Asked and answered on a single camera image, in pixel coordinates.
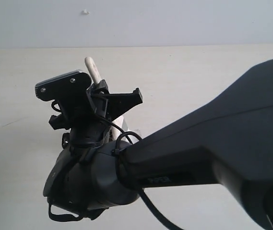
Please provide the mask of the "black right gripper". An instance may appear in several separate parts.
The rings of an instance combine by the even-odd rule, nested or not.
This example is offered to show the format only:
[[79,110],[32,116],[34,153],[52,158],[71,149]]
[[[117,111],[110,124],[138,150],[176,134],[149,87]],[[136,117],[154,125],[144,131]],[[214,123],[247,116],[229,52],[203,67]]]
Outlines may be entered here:
[[86,92],[55,99],[51,107],[58,105],[55,110],[59,115],[52,115],[49,124],[54,130],[69,129],[71,144],[102,144],[113,127],[120,133],[124,132],[115,120],[141,103],[139,88],[131,93],[109,93],[103,80],[97,86],[90,86]]

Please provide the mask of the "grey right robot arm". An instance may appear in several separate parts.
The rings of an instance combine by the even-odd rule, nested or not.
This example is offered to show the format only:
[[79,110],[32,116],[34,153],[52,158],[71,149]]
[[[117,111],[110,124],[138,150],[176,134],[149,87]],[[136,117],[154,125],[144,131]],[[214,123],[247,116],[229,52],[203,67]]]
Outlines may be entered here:
[[250,68],[219,96],[146,138],[115,120],[142,103],[138,89],[111,94],[96,70],[36,85],[65,129],[62,151],[43,190],[58,222],[96,219],[141,198],[168,229],[178,227],[144,189],[221,184],[263,229],[273,229],[273,59]]

